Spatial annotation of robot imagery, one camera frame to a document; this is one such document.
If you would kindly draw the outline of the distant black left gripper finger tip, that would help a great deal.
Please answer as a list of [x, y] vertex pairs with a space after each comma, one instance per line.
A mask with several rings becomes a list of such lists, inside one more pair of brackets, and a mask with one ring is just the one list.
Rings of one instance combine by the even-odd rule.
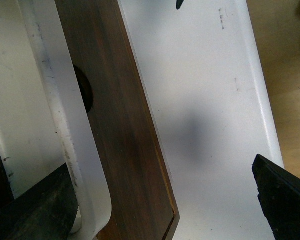
[[184, 0], [177, 0], [176, 1], [176, 9], [179, 10], [182, 7], [183, 3], [184, 3]]

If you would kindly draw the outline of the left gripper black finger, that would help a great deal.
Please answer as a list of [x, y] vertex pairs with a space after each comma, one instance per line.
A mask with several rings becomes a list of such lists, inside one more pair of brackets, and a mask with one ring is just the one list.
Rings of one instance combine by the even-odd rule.
[[258, 200], [276, 240], [300, 240], [300, 178], [257, 154]]
[[66, 164], [0, 209], [0, 240], [66, 240], [78, 201]]

